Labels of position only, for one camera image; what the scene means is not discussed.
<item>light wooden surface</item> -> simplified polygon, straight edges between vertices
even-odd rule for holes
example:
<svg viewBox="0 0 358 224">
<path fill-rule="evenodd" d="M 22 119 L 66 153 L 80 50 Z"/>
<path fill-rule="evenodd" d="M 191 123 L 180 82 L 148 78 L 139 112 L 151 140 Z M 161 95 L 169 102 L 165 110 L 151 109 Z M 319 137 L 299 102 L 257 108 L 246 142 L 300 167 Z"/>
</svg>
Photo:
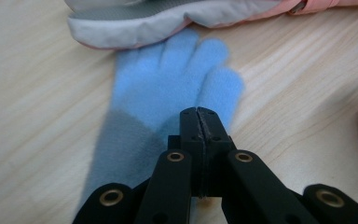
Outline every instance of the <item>light wooden surface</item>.
<svg viewBox="0 0 358 224">
<path fill-rule="evenodd" d="M 71 223 L 113 82 L 115 53 L 69 34 L 62 0 L 0 1 L 0 224 Z M 241 74 L 231 135 L 289 188 L 358 202 L 358 7 L 219 30 Z M 218 202 L 198 223 L 225 223 Z"/>
</svg>

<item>wooden table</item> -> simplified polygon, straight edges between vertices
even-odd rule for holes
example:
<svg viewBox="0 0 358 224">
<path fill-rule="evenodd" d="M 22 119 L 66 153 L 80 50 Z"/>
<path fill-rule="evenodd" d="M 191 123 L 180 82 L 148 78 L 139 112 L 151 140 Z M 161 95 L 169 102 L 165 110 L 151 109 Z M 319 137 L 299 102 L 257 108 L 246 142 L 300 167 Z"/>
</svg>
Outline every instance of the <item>wooden table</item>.
<svg viewBox="0 0 358 224">
<path fill-rule="evenodd" d="M 0 1 L 0 224 L 71 223 L 110 99 L 115 53 L 69 34 L 62 0 Z M 289 188 L 358 202 L 358 7 L 225 29 L 246 91 L 231 136 Z M 225 223 L 219 202 L 197 223 Z"/>
</svg>

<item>blue glove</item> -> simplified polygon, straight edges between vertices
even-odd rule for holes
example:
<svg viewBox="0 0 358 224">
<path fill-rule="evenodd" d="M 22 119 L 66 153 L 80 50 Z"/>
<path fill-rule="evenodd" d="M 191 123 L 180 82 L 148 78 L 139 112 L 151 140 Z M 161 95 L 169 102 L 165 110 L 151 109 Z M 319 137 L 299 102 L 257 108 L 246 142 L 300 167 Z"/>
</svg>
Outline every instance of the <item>blue glove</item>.
<svg viewBox="0 0 358 224">
<path fill-rule="evenodd" d="M 223 42 L 198 41 L 196 32 L 185 29 L 165 42 L 117 53 L 112 102 L 82 203 L 104 184 L 133 188 L 150 177 L 168 135 L 179 134 L 182 110 L 212 109 L 228 129 L 243 83 L 223 65 Z"/>
</svg>

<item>shoe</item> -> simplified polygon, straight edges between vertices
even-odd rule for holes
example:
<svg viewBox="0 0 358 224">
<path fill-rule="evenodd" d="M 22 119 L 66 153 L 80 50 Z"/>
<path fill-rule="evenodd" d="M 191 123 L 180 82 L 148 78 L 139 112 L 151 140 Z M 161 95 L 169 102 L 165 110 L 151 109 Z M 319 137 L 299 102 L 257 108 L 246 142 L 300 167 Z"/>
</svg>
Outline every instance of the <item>shoe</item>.
<svg viewBox="0 0 358 224">
<path fill-rule="evenodd" d="M 94 49 L 133 49 L 159 42 L 191 22 L 224 27 L 288 12 L 317 12 L 334 6 L 358 5 L 358 0 L 86 0 L 68 17 L 72 37 Z M 110 6 L 118 2 L 126 5 Z M 76 0 L 66 0 L 72 7 Z"/>
</svg>

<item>glove finger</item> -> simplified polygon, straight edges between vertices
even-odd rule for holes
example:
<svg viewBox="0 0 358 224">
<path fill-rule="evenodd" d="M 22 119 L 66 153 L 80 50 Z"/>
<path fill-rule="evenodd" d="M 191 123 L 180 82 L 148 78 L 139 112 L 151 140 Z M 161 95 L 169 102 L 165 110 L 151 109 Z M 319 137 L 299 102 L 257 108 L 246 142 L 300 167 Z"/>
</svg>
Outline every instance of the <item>glove finger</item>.
<svg viewBox="0 0 358 224">
<path fill-rule="evenodd" d="M 216 112 L 229 130 L 243 89 L 243 81 L 237 73 L 225 67 L 216 68 L 205 78 L 198 105 Z"/>
<path fill-rule="evenodd" d="M 141 73 L 152 76 L 157 73 L 164 45 L 165 42 L 162 42 L 139 49 L 137 67 Z"/>
<path fill-rule="evenodd" d="M 204 40 L 192 55 L 186 68 L 186 74 L 191 79 L 201 78 L 203 80 L 212 69 L 224 63 L 227 57 L 228 49 L 221 40 Z"/>
<path fill-rule="evenodd" d="M 133 74 L 133 65 L 136 63 L 138 55 L 138 49 L 117 51 L 115 63 L 116 76 L 126 77 Z"/>
<path fill-rule="evenodd" d="M 185 29 L 169 38 L 162 53 L 161 72 L 183 74 L 198 40 L 199 35 L 192 29 Z"/>
</svg>

